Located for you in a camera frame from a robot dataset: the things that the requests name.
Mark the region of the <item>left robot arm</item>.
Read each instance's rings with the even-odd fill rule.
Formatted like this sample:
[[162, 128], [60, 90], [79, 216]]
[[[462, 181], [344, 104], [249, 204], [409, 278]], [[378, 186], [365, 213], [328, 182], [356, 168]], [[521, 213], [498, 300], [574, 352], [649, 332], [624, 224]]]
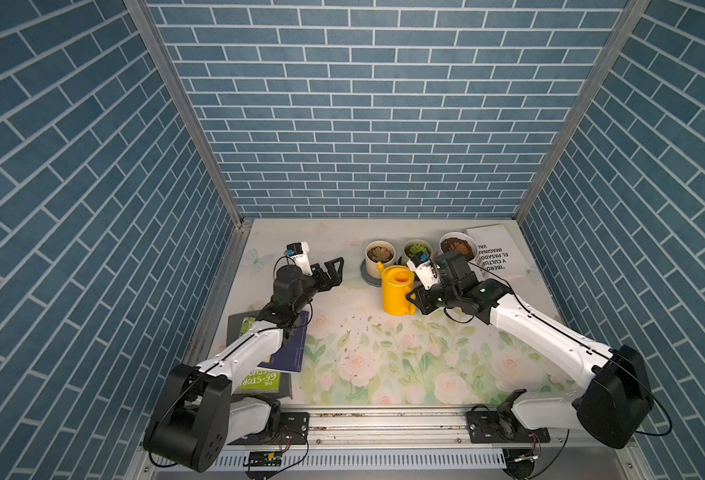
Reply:
[[262, 361], [286, 346], [312, 320], [312, 299], [340, 286], [344, 258], [322, 265], [294, 259], [274, 275], [270, 302], [252, 327], [224, 351], [196, 365], [178, 364], [162, 386], [142, 447], [159, 468], [204, 472], [224, 446], [264, 443], [284, 433], [280, 402], [264, 395], [234, 401], [234, 390]]

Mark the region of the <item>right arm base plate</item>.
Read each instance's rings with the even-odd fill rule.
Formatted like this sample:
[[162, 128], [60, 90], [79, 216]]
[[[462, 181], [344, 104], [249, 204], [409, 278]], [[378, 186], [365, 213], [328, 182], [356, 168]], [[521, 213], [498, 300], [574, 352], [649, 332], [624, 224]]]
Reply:
[[551, 441], [547, 429], [529, 430], [510, 414], [496, 410], [476, 409], [466, 413], [466, 426], [472, 444], [520, 443]]

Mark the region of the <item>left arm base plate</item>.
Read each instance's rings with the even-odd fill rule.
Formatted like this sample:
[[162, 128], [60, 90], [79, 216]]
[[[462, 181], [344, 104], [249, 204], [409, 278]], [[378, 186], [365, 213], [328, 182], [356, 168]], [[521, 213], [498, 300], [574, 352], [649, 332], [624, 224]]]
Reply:
[[306, 412], [282, 412], [276, 425], [268, 426], [266, 430], [260, 433], [236, 439], [232, 442], [232, 445], [273, 445], [280, 447], [306, 445], [306, 440], [302, 439], [302, 434], [308, 433], [308, 423], [310, 423], [310, 414]]

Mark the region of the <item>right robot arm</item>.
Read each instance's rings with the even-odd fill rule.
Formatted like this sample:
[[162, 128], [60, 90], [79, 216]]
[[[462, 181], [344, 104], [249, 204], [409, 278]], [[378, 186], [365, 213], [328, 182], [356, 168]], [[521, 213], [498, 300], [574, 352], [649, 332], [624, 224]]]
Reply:
[[630, 346], [614, 349], [569, 329], [496, 276], [479, 280], [460, 253], [435, 259], [417, 254], [407, 267], [419, 284], [405, 298], [422, 314], [458, 308], [521, 340], [575, 382], [576, 388], [565, 393], [515, 390], [499, 406], [512, 424], [527, 430], [583, 430], [607, 447], [622, 449], [657, 406], [645, 360]]

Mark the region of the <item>yellow plastic watering can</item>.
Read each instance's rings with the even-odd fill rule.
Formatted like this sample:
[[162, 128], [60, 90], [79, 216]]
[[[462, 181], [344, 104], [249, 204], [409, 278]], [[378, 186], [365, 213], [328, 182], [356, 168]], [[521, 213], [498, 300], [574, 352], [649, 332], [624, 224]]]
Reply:
[[413, 290], [414, 273], [400, 265], [384, 267], [381, 262], [378, 262], [377, 268], [381, 280], [383, 310], [393, 316], [413, 315], [416, 307], [407, 300], [406, 295]]

